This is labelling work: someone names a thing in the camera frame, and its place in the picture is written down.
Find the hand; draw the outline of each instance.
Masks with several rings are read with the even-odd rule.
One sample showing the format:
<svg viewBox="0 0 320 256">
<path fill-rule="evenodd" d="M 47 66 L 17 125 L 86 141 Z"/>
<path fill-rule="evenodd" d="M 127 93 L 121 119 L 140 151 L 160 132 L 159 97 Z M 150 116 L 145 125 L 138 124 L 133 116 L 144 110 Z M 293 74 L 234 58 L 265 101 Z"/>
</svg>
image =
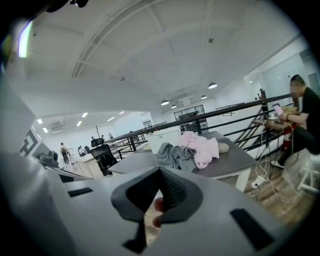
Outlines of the hand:
<svg viewBox="0 0 320 256">
<path fill-rule="evenodd" d="M 164 213 L 165 212 L 165 208 L 164 208 L 164 199 L 162 197 L 160 198 L 157 198 L 155 201 L 154 201 L 154 208 L 158 211 L 158 212 L 161 212 L 161 213 Z M 156 228 L 160 228 L 161 224 L 160 224 L 160 218 L 161 218 L 161 215 L 155 217 L 152 221 L 153 225 L 156 227 Z"/>
<path fill-rule="evenodd" d="M 287 113 L 282 113 L 279 117 L 282 120 L 287 120 L 288 114 Z"/>
</svg>

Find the phone screen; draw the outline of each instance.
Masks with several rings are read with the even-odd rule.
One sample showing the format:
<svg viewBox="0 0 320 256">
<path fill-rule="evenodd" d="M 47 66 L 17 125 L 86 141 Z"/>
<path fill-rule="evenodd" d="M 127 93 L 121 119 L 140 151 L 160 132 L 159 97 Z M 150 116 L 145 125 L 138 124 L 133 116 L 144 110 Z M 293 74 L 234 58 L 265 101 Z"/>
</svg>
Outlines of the phone screen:
<svg viewBox="0 0 320 256">
<path fill-rule="evenodd" d="M 274 104 L 274 105 L 273 105 L 273 109 L 274 109 L 275 112 L 278 114 L 278 116 L 280 116 L 281 114 L 284 113 L 284 111 L 282 110 L 282 108 L 280 107 L 279 104 Z"/>
</svg>

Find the man sitting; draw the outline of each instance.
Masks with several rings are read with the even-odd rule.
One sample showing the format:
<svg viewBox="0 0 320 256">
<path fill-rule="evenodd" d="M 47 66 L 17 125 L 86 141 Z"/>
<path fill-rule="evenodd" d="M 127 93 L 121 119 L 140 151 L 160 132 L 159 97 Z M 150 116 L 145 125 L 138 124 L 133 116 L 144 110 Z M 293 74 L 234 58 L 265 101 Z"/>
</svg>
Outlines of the man sitting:
<svg viewBox="0 0 320 256">
<path fill-rule="evenodd" d="M 84 157 L 86 155 L 86 151 L 82 148 L 82 146 L 78 149 L 80 157 Z"/>
<path fill-rule="evenodd" d="M 282 169 L 292 153 L 307 149 L 313 155 L 320 154 L 320 98 L 298 74 L 291 78 L 290 93 L 293 98 L 302 97 L 302 112 L 300 115 L 283 113 L 280 118 L 298 125 L 306 124 L 306 129 L 301 126 L 294 129 L 290 147 L 278 161 L 271 162 L 271 165 Z"/>
</svg>

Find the white chair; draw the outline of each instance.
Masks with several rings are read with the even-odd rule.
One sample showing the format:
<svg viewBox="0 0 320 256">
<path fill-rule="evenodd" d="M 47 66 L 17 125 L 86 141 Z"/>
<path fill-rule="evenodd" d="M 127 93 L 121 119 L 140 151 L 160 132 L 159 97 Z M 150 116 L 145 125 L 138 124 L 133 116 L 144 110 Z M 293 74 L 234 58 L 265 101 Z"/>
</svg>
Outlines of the white chair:
<svg viewBox="0 0 320 256">
<path fill-rule="evenodd" d="M 317 185 L 315 186 L 315 183 L 314 183 L 314 175 L 319 175 L 320 172 L 316 170 L 312 170 L 311 169 L 312 164 L 320 165 L 320 154 L 319 155 L 310 154 L 310 161 L 308 166 L 304 167 L 304 169 L 306 169 L 306 172 L 304 173 L 303 178 L 298 186 L 298 190 L 301 188 L 304 188 L 306 190 L 310 190 L 312 192 L 318 193 L 319 190 L 316 188 Z M 306 182 L 306 179 L 309 177 L 310 177 L 310 185 L 307 185 L 305 182 Z"/>
</svg>

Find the backpack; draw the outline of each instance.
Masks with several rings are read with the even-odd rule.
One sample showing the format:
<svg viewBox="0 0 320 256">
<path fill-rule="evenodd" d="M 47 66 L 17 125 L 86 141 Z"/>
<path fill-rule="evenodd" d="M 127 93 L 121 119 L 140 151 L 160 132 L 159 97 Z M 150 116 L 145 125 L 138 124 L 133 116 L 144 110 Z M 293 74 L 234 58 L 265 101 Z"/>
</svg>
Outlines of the backpack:
<svg viewBox="0 0 320 256">
<path fill-rule="evenodd" d="M 64 148 L 62 148 L 61 154 L 62 154 L 63 157 L 66 157 L 67 156 L 67 151 Z"/>
</svg>

